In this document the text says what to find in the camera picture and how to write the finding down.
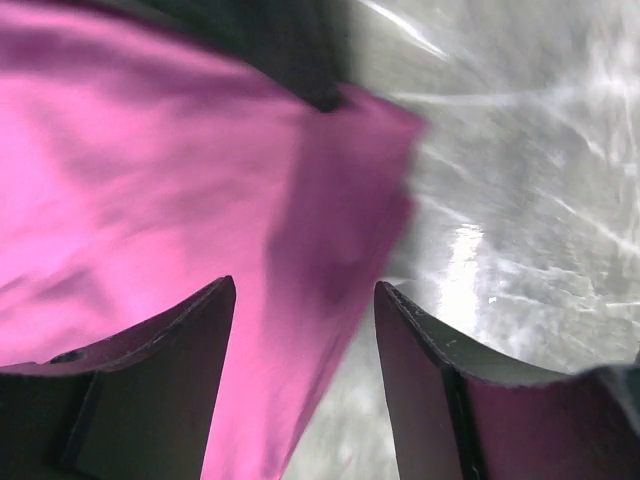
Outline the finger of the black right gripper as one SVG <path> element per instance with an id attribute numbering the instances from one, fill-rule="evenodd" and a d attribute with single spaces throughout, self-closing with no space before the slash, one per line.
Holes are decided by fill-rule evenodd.
<path id="1" fill-rule="evenodd" d="M 322 112 L 343 100 L 350 73 L 350 7 L 327 0 L 106 1 L 249 63 Z"/>

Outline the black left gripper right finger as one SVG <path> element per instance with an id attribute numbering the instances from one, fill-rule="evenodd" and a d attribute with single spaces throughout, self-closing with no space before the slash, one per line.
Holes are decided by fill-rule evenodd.
<path id="1" fill-rule="evenodd" d="M 639 368 L 575 374 L 495 351 L 392 285 L 374 313 L 404 479 L 635 479 Z"/>

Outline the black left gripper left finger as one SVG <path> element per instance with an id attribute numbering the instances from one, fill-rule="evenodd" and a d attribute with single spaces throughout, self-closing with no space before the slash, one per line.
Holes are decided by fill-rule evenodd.
<path id="1" fill-rule="evenodd" d="M 1 370 L 5 479 L 196 479 L 232 325 L 230 277 L 46 363 Z"/>

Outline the purple cloth napkin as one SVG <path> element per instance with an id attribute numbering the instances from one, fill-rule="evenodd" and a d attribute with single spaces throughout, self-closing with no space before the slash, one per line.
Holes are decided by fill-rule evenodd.
<path id="1" fill-rule="evenodd" d="M 1 360 L 41 361 L 221 276 L 203 475 L 278 479 L 410 210 L 422 121 L 314 110 L 241 61 L 57 1 L 1 5 Z"/>

